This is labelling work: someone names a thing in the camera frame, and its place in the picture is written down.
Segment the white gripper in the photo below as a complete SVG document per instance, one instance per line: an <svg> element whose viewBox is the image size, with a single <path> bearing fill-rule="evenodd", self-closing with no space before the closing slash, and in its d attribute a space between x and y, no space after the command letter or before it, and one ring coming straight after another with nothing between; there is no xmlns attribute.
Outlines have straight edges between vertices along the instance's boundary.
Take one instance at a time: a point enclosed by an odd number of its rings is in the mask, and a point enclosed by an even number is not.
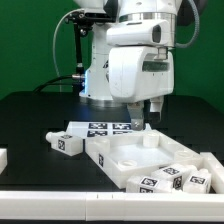
<svg viewBox="0 0 224 224"><path fill-rule="evenodd" d="M115 101L130 103L127 109L133 130L144 126L144 103L138 101L150 99L150 111L160 113L163 95L173 92L173 55L165 51L165 57L160 59L158 51L134 46L112 48L109 53L110 93Z"/></svg>

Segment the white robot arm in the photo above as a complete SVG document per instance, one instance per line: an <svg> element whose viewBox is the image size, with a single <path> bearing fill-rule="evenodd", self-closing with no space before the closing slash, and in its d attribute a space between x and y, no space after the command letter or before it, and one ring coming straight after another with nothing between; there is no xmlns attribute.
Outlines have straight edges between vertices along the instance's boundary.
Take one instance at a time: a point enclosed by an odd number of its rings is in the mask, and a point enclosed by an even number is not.
<svg viewBox="0 0 224 224"><path fill-rule="evenodd" d="M132 128L142 130L148 111L160 115L164 96L173 92L172 50L195 42L208 0L74 1L80 33L93 33L80 97L126 106Z"/></svg>

